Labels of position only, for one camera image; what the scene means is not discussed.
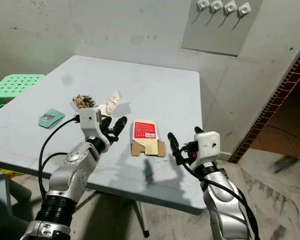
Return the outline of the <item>crumpled brown trash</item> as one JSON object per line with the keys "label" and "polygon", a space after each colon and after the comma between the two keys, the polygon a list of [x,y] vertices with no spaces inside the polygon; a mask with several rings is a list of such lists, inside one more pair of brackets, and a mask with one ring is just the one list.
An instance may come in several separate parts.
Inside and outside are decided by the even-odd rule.
{"label": "crumpled brown trash", "polygon": [[92,96],[88,94],[77,94],[72,99],[73,105],[77,107],[77,109],[86,109],[86,108],[94,108],[96,106],[96,101],[93,100]]}

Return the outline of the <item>crumpled white paper wrapper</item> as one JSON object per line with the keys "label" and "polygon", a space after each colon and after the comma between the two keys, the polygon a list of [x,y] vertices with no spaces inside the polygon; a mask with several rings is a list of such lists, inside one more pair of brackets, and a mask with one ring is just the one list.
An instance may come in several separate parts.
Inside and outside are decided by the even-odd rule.
{"label": "crumpled white paper wrapper", "polygon": [[113,117],[116,107],[120,103],[121,93],[115,90],[111,96],[108,96],[104,103],[97,106],[97,114],[100,117]]}

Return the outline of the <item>flattened red brown cardboard box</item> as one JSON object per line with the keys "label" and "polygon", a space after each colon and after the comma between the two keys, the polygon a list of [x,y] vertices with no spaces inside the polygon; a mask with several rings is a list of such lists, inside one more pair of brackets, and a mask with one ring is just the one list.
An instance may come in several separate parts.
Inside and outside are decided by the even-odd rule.
{"label": "flattened red brown cardboard box", "polygon": [[166,157],[165,142],[159,139],[157,124],[150,119],[136,119],[132,122],[131,156]]}

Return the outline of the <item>light blue plastic table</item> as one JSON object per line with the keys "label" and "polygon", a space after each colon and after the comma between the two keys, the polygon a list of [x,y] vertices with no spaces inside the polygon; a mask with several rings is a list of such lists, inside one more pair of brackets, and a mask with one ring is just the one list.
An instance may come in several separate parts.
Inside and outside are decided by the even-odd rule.
{"label": "light blue plastic table", "polygon": [[0,168],[36,176],[41,147],[51,130],[37,124],[48,110],[66,119],[78,110],[72,99],[89,95],[97,102],[121,93],[115,118],[128,124],[118,142],[100,156],[87,187],[100,192],[93,215],[78,212],[75,239],[122,239],[134,219],[134,201],[147,210],[178,210],[200,215],[206,208],[200,183],[166,157],[131,156],[133,121],[157,124],[167,141],[173,133],[191,141],[201,126],[200,74],[196,71],[73,55],[0,109]]}

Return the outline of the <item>teal card packet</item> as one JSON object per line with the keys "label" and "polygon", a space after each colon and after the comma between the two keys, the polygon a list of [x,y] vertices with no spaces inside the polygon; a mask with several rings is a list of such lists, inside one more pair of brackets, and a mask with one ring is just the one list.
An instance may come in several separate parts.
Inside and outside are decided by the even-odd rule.
{"label": "teal card packet", "polygon": [[61,121],[66,115],[56,109],[49,109],[43,113],[38,119],[38,126],[49,130]]}

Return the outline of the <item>green plastic stool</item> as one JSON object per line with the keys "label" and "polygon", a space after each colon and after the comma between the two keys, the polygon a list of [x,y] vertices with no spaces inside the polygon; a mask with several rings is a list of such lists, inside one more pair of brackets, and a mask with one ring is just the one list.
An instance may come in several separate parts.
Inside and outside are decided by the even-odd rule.
{"label": "green plastic stool", "polygon": [[34,86],[44,74],[10,74],[0,81],[0,108]]}

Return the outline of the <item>dark blue plastic chair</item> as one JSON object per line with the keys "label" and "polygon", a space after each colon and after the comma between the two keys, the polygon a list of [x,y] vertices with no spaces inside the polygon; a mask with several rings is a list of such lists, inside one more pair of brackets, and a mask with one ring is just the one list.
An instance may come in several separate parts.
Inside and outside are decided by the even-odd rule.
{"label": "dark blue plastic chair", "polygon": [[0,240],[19,240],[23,234],[20,220],[12,215],[7,178],[0,173]]}

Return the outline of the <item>grey wall panel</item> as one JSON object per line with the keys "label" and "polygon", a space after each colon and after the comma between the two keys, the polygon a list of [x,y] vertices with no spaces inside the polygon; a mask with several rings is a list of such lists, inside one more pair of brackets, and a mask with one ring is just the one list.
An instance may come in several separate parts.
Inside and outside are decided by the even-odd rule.
{"label": "grey wall panel", "polygon": [[252,11],[241,19],[239,25],[232,27],[238,20],[237,12],[230,14],[227,20],[219,27],[224,19],[223,10],[220,10],[212,21],[205,25],[210,13],[205,9],[195,23],[191,23],[197,15],[196,0],[190,0],[188,23],[182,38],[182,48],[202,51],[211,54],[237,57],[243,48],[244,42],[252,29],[253,22],[260,11],[264,0],[234,0],[237,7],[249,3]]}

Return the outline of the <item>white wall hook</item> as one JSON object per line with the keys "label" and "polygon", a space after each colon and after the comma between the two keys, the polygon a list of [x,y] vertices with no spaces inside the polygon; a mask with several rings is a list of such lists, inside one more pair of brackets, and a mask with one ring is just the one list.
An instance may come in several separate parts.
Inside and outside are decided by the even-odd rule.
{"label": "white wall hook", "polygon": [[237,10],[237,4],[234,0],[230,0],[227,3],[223,3],[223,7],[221,8],[222,10],[222,14],[224,16],[223,20],[221,21],[221,23],[219,24],[219,28],[223,25],[223,23],[226,22],[228,16],[230,16],[232,13],[236,12]]}
{"label": "white wall hook", "polygon": [[239,25],[240,21],[244,18],[244,16],[250,14],[252,12],[251,5],[249,2],[246,2],[242,4],[241,6],[237,7],[236,13],[237,13],[237,21],[235,25],[233,25],[231,30],[234,30],[237,25]]}
{"label": "white wall hook", "polygon": [[195,1],[196,17],[191,21],[191,23],[194,24],[198,20],[200,15],[209,6],[210,6],[210,1],[209,0],[196,0]]}
{"label": "white wall hook", "polygon": [[223,7],[223,2],[221,2],[221,0],[203,0],[202,2],[204,4],[203,9],[207,10],[209,12],[209,20],[207,21],[207,23],[205,23],[205,25],[209,25],[209,23],[212,22],[212,19],[214,18],[214,16],[216,16],[216,14],[221,11],[222,7]]}

